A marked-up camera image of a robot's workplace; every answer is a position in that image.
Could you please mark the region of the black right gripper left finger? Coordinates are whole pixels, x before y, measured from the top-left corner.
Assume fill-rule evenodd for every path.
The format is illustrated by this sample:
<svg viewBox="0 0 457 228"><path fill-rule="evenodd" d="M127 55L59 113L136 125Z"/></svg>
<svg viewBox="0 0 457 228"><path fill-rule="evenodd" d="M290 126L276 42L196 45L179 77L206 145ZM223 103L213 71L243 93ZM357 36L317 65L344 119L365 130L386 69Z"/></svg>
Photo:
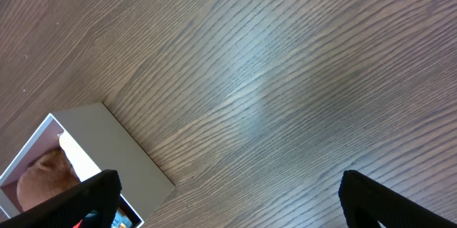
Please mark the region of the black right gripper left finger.
<svg viewBox="0 0 457 228"><path fill-rule="evenodd" d="M5 228L110 227L121 197L116 170L104 170L86 181L1 223Z"/></svg>

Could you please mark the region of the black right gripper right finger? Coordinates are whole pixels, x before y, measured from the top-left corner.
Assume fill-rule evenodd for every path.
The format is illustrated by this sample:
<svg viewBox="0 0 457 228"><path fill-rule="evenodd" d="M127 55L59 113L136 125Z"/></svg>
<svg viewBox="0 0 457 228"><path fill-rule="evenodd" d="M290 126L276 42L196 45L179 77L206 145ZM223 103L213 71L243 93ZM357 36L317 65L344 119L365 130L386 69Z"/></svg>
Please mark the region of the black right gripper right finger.
<svg viewBox="0 0 457 228"><path fill-rule="evenodd" d="M355 170L343 173L338 196L350 228L456 228L455 223Z"/></svg>

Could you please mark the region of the brown furry plush toy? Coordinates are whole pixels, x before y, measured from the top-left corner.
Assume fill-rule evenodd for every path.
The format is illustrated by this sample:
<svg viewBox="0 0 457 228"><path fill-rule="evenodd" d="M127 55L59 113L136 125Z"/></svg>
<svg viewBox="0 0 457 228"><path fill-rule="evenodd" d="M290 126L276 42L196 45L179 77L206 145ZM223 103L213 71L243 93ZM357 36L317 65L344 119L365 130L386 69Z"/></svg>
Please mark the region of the brown furry plush toy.
<svg viewBox="0 0 457 228"><path fill-rule="evenodd" d="M62 149L36 160L19 178L16 194L24 212L80 183Z"/></svg>

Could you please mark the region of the white plush duck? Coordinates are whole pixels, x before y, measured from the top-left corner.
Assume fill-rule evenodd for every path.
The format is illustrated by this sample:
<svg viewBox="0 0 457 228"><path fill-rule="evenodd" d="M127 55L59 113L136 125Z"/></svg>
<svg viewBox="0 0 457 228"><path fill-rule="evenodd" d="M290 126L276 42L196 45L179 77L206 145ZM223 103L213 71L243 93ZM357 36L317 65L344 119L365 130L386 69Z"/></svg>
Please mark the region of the white plush duck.
<svg viewBox="0 0 457 228"><path fill-rule="evenodd" d="M59 136L59 145L81 182L101 172L100 168L68 132Z"/></svg>

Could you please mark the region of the yellow toy truck grey cannon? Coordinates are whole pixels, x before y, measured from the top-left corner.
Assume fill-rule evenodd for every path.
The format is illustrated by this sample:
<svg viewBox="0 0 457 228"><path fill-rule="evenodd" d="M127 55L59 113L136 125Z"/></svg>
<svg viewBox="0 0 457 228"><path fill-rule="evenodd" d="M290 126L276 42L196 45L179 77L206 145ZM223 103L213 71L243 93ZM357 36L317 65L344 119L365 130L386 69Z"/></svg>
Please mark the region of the yellow toy truck grey cannon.
<svg viewBox="0 0 457 228"><path fill-rule="evenodd" d="M125 213L121 208L118 208L111 223L111 228L135 228L139 222L139 218L135 214Z"/></svg>

